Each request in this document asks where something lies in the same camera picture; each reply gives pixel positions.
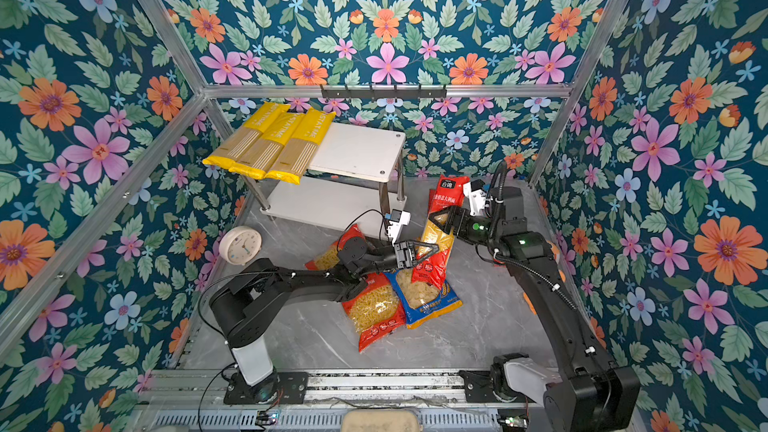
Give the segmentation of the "red spaghetti pack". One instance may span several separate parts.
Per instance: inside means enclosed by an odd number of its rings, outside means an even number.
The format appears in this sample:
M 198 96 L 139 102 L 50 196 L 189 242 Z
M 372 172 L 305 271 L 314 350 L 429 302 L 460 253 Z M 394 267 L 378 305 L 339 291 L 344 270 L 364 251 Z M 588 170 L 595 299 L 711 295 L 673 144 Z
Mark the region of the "red spaghetti pack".
M 452 206 L 461 207 L 465 199 L 464 186 L 469 182 L 470 178 L 467 176 L 441 176 L 437 186 L 431 190 L 428 216 Z M 424 283 L 440 289 L 446 280 L 446 267 L 454 243 L 454 235 L 444 232 L 430 218 L 427 218 L 421 241 L 436 244 L 439 251 L 413 269 L 411 282 Z

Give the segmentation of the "yellow spaghetti bag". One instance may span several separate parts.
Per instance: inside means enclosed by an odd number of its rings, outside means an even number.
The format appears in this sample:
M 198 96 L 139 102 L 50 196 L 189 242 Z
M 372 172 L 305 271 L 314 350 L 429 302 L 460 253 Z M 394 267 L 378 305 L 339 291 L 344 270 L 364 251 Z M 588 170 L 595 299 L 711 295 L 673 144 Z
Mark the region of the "yellow spaghetti bag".
M 229 168 L 230 172 L 261 180 L 276 162 L 305 115 L 282 112 L 255 143 Z
M 289 111 L 289 108 L 288 104 L 264 103 L 212 154 L 203 159 L 203 164 L 229 170 L 265 134 L 281 114 Z
M 316 109 L 306 112 L 265 177 L 298 185 L 335 117 L 334 112 Z

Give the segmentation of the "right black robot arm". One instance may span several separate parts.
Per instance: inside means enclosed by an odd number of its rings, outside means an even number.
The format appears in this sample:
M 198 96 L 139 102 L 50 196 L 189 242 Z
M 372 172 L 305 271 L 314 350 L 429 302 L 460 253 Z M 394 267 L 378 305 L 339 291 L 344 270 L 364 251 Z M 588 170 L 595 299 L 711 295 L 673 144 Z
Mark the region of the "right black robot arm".
M 530 357 L 499 357 L 497 390 L 508 388 L 541 405 L 555 431 L 627 428 L 641 391 L 639 377 L 600 342 L 566 287 L 552 244 L 529 228 L 520 189 L 495 189 L 481 209 L 450 206 L 430 216 L 443 231 L 503 266 L 519 284 L 543 327 L 557 367 Z

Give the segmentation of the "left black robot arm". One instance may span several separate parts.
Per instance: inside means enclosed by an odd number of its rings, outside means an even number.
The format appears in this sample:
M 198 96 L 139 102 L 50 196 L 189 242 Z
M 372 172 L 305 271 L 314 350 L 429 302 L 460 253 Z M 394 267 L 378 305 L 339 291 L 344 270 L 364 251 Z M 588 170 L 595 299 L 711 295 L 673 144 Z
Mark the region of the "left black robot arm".
M 362 237 L 347 240 L 337 252 L 338 263 L 326 270 L 293 270 L 256 260 L 231 277 L 209 300 L 216 324 L 237 365 L 229 379 L 251 402 L 263 402 L 274 393 L 278 374 L 269 356 L 264 334 L 280 311 L 293 303 L 347 302 L 367 287 L 367 278 L 413 268 L 439 252 L 439 246 L 405 240 L 374 247 Z

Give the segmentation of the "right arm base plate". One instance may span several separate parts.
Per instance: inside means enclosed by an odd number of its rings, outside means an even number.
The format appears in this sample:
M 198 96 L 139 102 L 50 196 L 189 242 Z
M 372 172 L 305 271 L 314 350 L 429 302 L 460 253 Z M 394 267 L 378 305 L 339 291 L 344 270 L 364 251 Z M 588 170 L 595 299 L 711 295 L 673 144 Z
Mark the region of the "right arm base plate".
M 491 373 L 488 371 L 460 370 L 458 376 L 463 380 L 467 403 L 508 403 L 512 401 L 508 394 L 496 391 Z

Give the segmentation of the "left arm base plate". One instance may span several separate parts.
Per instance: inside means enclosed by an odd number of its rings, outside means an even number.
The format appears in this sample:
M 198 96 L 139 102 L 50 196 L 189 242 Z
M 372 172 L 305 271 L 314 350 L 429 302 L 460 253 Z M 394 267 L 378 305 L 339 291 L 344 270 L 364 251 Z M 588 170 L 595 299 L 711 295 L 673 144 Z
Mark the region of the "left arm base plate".
M 248 385 L 241 372 L 226 377 L 226 405 L 302 404 L 308 388 L 307 372 L 273 371 L 256 385 Z

